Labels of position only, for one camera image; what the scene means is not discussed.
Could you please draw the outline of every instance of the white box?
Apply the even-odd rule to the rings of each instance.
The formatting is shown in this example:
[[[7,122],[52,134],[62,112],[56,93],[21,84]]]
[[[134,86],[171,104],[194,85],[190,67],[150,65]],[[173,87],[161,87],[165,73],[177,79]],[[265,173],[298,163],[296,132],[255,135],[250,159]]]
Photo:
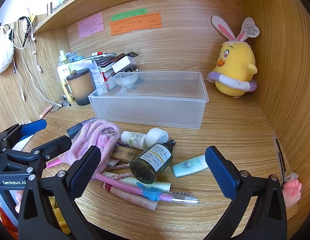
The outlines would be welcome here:
[[[132,57],[125,56],[122,59],[115,62],[115,64],[112,65],[112,68],[114,72],[117,73],[119,71],[124,71],[125,69],[128,68],[133,68],[135,66],[137,66],[136,61]]]

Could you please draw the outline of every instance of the mug lid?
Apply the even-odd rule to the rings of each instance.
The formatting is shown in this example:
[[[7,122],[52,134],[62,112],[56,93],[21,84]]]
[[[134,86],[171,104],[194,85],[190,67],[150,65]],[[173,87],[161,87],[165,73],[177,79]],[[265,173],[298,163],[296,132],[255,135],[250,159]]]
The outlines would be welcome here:
[[[89,73],[89,68],[84,68],[81,70],[74,70],[69,76],[66,77],[68,81],[80,78]]]

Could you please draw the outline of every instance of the orange sticky note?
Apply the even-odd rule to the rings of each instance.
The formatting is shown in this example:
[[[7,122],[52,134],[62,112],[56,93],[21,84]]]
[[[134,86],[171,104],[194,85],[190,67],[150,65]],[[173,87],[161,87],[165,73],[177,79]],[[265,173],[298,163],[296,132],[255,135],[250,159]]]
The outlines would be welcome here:
[[[156,28],[162,28],[162,18],[159,12],[137,15],[110,23],[111,35]]]

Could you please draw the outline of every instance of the bunny ears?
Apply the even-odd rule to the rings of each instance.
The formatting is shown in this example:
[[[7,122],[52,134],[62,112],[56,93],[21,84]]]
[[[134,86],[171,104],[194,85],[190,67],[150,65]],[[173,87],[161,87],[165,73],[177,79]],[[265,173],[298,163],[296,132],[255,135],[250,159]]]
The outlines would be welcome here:
[[[228,38],[229,41],[245,41],[248,36],[244,32],[244,28],[247,25],[255,25],[255,21],[252,17],[247,17],[243,24],[242,24],[242,29],[240,30],[239,35],[237,38],[235,38],[234,33],[232,32],[231,28],[228,26],[226,21],[224,21],[221,17],[214,15],[211,19],[211,22],[213,26],[221,33],[223,34],[226,38]]]

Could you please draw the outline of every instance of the pink cat paw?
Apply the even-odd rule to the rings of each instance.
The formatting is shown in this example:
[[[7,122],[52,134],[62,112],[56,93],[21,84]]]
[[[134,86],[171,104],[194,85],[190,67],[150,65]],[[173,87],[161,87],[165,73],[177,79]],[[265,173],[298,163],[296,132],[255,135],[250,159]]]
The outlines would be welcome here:
[[[302,183],[297,179],[291,180],[283,186],[283,197],[286,207],[293,206],[301,198]]]

